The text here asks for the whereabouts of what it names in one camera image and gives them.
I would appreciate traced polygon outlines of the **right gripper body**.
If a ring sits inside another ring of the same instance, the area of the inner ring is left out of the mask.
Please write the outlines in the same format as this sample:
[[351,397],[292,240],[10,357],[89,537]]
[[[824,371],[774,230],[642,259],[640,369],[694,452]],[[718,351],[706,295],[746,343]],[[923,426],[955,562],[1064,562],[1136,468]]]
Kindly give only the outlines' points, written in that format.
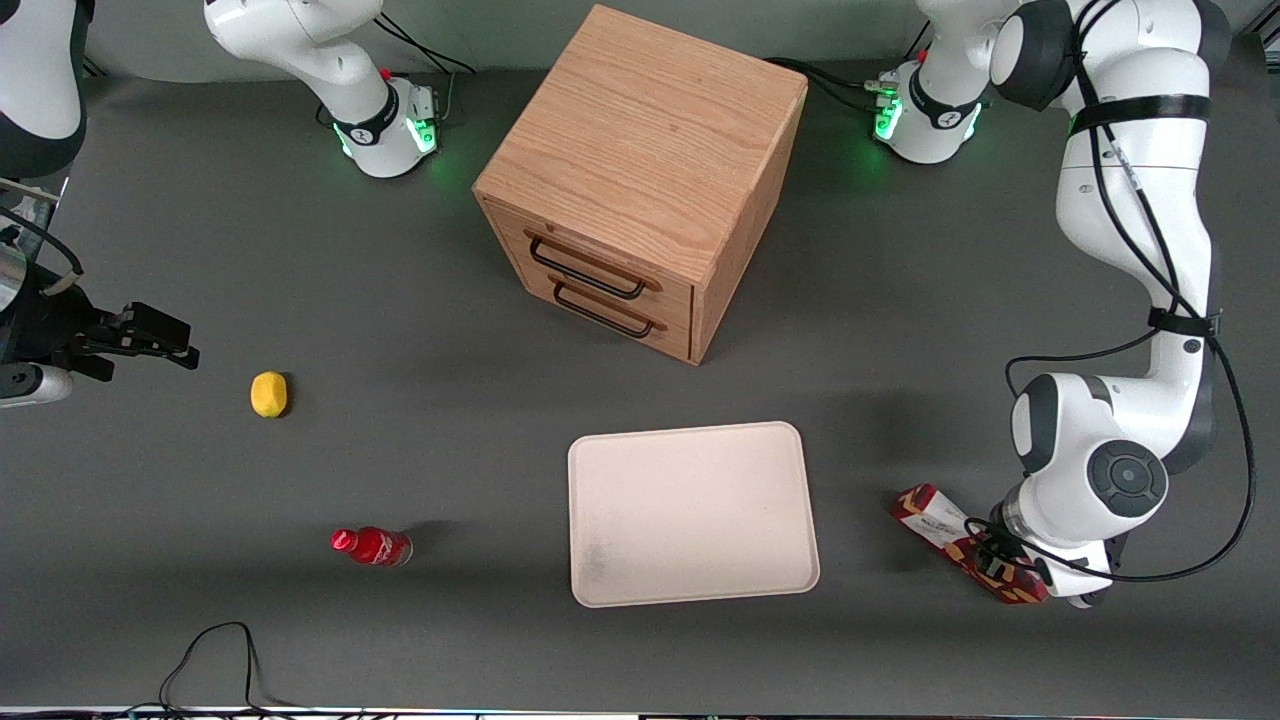
[[88,347],[109,316],[81,290],[52,297],[35,291],[17,299],[3,313],[3,406],[68,398],[74,374],[111,380],[113,361]]

